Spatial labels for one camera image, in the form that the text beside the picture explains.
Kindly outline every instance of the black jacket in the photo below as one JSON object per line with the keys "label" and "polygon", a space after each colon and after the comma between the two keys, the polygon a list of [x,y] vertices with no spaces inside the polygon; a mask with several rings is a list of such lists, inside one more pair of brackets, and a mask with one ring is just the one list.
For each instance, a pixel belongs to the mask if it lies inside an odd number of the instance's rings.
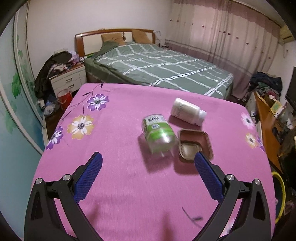
{"label": "black jacket", "polygon": [[53,64],[65,64],[72,58],[72,54],[69,52],[60,52],[51,56],[40,70],[37,78],[35,79],[35,95],[39,99],[43,99],[44,102],[50,94],[53,94],[52,85],[47,77],[48,72]]}
{"label": "black jacket", "polygon": [[253,74],[251,77],[248,92],[254,90],[258,85],[258,82],[267,84],[270,88],[276,90],[279,93],[279,95],[281,95],[281,91],[283,89],[281,77],[273,78],[266,73],[257,72],[256,74]]}

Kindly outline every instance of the nightstand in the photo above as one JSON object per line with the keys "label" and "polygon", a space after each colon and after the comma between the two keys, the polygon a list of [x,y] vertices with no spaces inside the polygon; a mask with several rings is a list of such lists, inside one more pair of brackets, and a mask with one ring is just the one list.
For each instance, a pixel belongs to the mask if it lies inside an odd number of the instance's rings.
{"label": "nightstand", "polygon": [[83,63],[77,64],[70,70],[50,78],[50,82],[56,96],[64,89],[76,91],[86,83],[85,66]]}

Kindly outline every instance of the pink tablecloth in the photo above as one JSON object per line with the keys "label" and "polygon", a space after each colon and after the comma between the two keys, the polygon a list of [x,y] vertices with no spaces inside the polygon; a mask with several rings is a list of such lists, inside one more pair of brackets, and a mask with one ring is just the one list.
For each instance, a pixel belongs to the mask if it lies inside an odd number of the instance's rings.
{"label": "pink tablecloth", "polygon": [[[95,104],[93,96],[103,104]],[[202,130],[210,137],[212,163],[238,180],[261,180],[273,232],[271,171],[246,109],[195,93],[137,85],[83,85],[61,119],[34,179],[59,180],[98,151],[103,155],[103,167],[80,206],[105,241],[192,240],[217,202],[211,199],[193,164],[180,162],[177,155],[151,158],[141,137],[143,117],[160,113],[169,119],[176,97],[207,112]],[[176,118],[170,122],[176,134],[181,128],[194,128]],[[57,207],[67,232],[74,235],[59,202]],[[192,218],[201,216],[203,220],[192,223],[182,208]]]}

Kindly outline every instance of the purple flower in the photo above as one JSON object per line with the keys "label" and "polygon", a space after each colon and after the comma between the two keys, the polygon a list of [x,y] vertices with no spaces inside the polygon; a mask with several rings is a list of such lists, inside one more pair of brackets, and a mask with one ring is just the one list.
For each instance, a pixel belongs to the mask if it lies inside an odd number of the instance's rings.
{"label": "purple flower", "polygon": [[54,147],[54,144],[59,144],[62,137],[64,136],[64,134],[62,134],[63,128],[61,126],[58,127],[58,129],[56,129],[54,131],[54,134],[52,135],[52,137],[50,138],[46,149],[52,149]]}
{"label": "purple flower", "polygon": [[108,103],[108,96],[104,96],[103,94],[97,94],[95,97],[91,97],[87,103],[89,103],[89,106],[87,107],[91,111],[94,111],[95,109],[101,110],[106,107],[106,103]]}
{"label": "purple flower", "polygon": [[260,137],[257,137],[257,142],[259,144],[260,149],[265,152],[265,149],[264,149],[264,146],[263,146],[263,143],[262,143]]}

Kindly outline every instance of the electrical outlet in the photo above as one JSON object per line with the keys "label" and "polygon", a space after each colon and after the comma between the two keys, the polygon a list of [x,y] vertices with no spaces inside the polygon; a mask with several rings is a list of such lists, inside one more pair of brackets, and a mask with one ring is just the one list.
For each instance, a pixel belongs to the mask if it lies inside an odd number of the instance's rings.
{"label": "electrical outlet", "polygon": [[60,53],[60,52],[64,52],[64,51],[68,51],[67,48],[63,48],[63,49],[59,49],[57,51],[54,51],[54,54]]}

